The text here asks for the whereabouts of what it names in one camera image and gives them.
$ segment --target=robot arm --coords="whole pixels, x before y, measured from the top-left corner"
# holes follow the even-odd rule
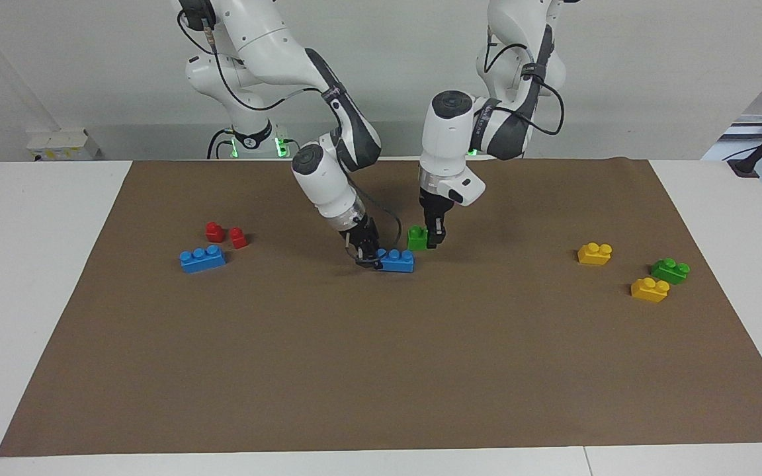
[[[469,150],[486,151],[501,160],[524,155],[539,96],[566,80],[566,67],[554,55],[552,25],[563,3],[578,1],[490,0],[490,43],[478,58],[478,73],[491,97],[445,91],[435,97],[425,121],[420,203],[429,248],[445,239],[445,214],[456,203],[471,205],[486,189],[466,166]],[[498,42],[492,43],[493,37]],[[490,46],[501,48],[492,63]]]
[[[373,165],[381,154],[378,132],[360,113],[344,85],[314,50],[293,37],[271,0],[180,0],[190,27],[212,31],[208,41],[218,44],[227,32],[232,51],[258,81],[270,85],[307,85],[320,91],[338,126],[319,144],[349,171]]]
[[[263,99],[245,89],[260,83],[236,58],[220,54],[227,84],[235,94],[248,105],[263,108]],[[245,154],[260,154],[265,157],[278,155],[278,144],[273,138],[273,123],[263,111],[254,111],[236,102],[220,77],[212,56],[196,56],[187,63],[187,79],[196,91],[218,100],[231,118],[231,130]]]
[[[303,48],[294,39],[273,0],[179,2],[191,29],[204,31],[214,53],[220,54],[212,58],[221,61],[222,54],[239,58],[239,63],[230,63],[233,67],[224,72],[236,71],[240,85],[253,84],[244,81],[242,75],[247,72],[254,81],[306,85],[321,94],[338,126],[299,150],[293,160],[293,175],[321,216],[356,248],[356,262],[380,268],[378,230],[345,169],[354,172],[373,165],[381,154],[381,141],[333,70],[317,52]],[[225,43],[220,42],[223,33],[230,37],[229,52],[220,51]],[[233,81],[233,73],[227,73],[226,79],[228,76]],[[236,106],[236,98],[228,90],[225,93],[230,97],[219,93],[217,99]]]

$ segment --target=blue brick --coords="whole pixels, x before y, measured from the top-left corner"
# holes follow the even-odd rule
[[[181,268],[188,274],[225,266],[225,255],[222,248],[216,245],[211,245],[206,250],[196,248],[193,253],[183,252],[179,259]]]
[[[413,273],[415,261],[411,251],[403,253],[399,250],[393,250],[387,253],[387,250],[382,249],[378,250],[378,256],[381,257],[381,264],[384,265],[384,268],[380,269],[380,271],[388,273]]]

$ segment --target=toy block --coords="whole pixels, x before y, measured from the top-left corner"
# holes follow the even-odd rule
[[[245,235],[243,235],[242,229],[232,228],[229,231],[229,236],[231,237],[231,244],[233,245],[233,249],[239,250],[249,246],[249,242],[245,240]]]
[[[613,253],[611,245],[599,246],[596,243],[588,243],[578,250],[578,262],[604,266],[611,261],[611,253]]]
[[[631,284],[631,296],[644,301],[660,302],[669,297],[669,283],[643,278]]]
[[[687,280],[690,274],[690,267],[687,263],[677,264],[674,259],[668,257],[654,263],[651,267],[651,275],[664,280],[669,284],[680,284]]]
[[[179,259],[181,259],[181,268],[187,274],[225,266],[225,255],[222,248],[216,245],[211,245],[206,250],[196,248],[193,253],[183,252]]]
[[[205,226],[205,236],[211,243],[222,243],[225,241],[225,230],[217,223],[211,222]]]
[[[378,257],[381,258],[381,265],[383,268],[379,271],[386,271],[388,273],[413,273],[413,267],[415,260],[413,258],[413,252],[410,250],[404,253],[399,250],[392,250],[387,253],[387,250],[378,250]]]
[[[407,249],[411,252],[429,249],[429,229],[423,226],[411,226],[407,232]]]

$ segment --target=green block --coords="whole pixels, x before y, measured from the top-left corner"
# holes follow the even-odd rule
[[[411,252],[423,252],[429,249],[429,229],[411,226],[407,232],[407,249]]]
[[[683,283],[690,274],[690,267],[682,262],[678,264],[674,259],[668,257],[654,263],[651,267],[651,275],[658,280],[664,280],[669,284]]]

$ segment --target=table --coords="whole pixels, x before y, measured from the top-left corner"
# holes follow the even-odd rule
[[[130,163],[0,163],[0,441]],[[654,170],[762,355],[762,184]],[[0,459],[0,474],[754,474],[762,444]]]

